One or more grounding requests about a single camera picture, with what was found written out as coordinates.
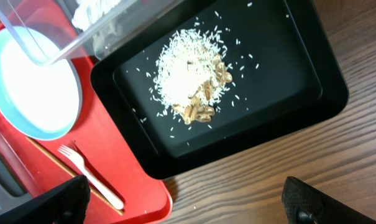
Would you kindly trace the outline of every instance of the red plastic tray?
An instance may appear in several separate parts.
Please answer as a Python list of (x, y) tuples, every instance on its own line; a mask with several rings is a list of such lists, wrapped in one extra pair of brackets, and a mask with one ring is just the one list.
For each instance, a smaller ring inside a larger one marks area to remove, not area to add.
[[(61, 144), (73, 142), (86, 157), (91, 171), (125, 202), (120, 216), (91, 194), (86, 223), (157, 223), (172, 211), (172, 198), (164, 183), (150, 178), (141, 168), (120, 132), (94, 93), (89, 76), (93, 67), (88, 57), (73, 60), (83, 89), (83, 108), (73, 129), (56, 141), (40, 143), (75, 172), (78, 169), (57, 152)], [(70, 179), (0, 113), (0, 132), (32, 174), (40, 190), (27, 190), (33, 197)]]

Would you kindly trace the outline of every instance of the wooden surface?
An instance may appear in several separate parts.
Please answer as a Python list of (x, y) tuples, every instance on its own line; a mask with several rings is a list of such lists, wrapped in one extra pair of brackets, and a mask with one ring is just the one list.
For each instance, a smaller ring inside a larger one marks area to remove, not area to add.
[(346, 109), (166, 181), (166, 223), (286, 223), (289, 175), (376, 219), (376, 0), (314, 1), (351, 92)]

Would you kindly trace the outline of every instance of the clear plastic container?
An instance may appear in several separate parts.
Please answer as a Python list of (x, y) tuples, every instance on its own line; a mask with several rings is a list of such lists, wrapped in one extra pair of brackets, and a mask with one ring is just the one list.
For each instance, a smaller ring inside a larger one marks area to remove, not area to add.
[[(115, 6), (110, 11), (104, 9), (98, 12), (97, 7), (89, 9), (82, 7), (79, 3), (84, 1), (105, 2), (104, 0), (0, 0), (0, 20), (30, 59), (36, 64), (44, 65), (64, 58), (72, 59), (84, 55), (95, 55), (102, 59), (182, 2), (182, 0), (108, 0)], [(79, 6), (81, 8), (78, 15), (87, 13), (91, 19), (89, 26), (81, 28), (73, 25), (86, 22), (84, 17), (76, 16)], [(30, 40), (22, 40), (13, 28), (15, 26), (39, 31), (57, 44), (60, 50), (49, 54), (33, 36)]]

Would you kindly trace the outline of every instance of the wooden chopstick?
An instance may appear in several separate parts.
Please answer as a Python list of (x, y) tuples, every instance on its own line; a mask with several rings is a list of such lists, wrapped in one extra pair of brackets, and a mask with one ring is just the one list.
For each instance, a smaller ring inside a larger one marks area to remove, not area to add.
[[(56, 165), (58, 165), (61, 169), (63, 169), (67, 174), (69, 174), (71, 177), (76, 177), (76, 173), (69, 169), (63, 162), (59, 161), (55, 156), (53, 156), (50, 152), (48, 152), (44, 147), (42, 147), (37, 141), (35, 141), (32, 138), (26, 137), (30, 143), (32, 143), (37, 149), (40, 150), (44, 155), (46, 155), (52, 162), (54, 162)], [(119, 215), (123, 215), (124, 211), (123, 210), (118, 210), (114, 208), (106, 198), (103, 197), (103, 195), (98, 192), (96, 189), (92, 188), (92, 186), (89, 187), (91, 189), (91, 192), (97, 196), (99, 199), (101, 199), (106, 205), (111, 207), (113, 210), (115, 210)]]

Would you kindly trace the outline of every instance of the white plastic fork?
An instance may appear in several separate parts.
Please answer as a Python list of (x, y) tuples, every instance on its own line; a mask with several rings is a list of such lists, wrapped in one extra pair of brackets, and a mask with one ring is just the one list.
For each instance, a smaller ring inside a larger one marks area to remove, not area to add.
[(76, 151), (70, 149), (67, 146), (62, 145), (58, 152), (66, 156), (69, 160), (77, 166), (77, 168), (87, 177), (87, 179), (93, 183), (93, 185), (103, 194), (103, 196), (109, 201), (109, 203), (118, 210), (124, 208), (124, 203), (117, 197), (111, 190), (109, 190), (104, 184), (102, 184), (84, 165), (83, 157)]

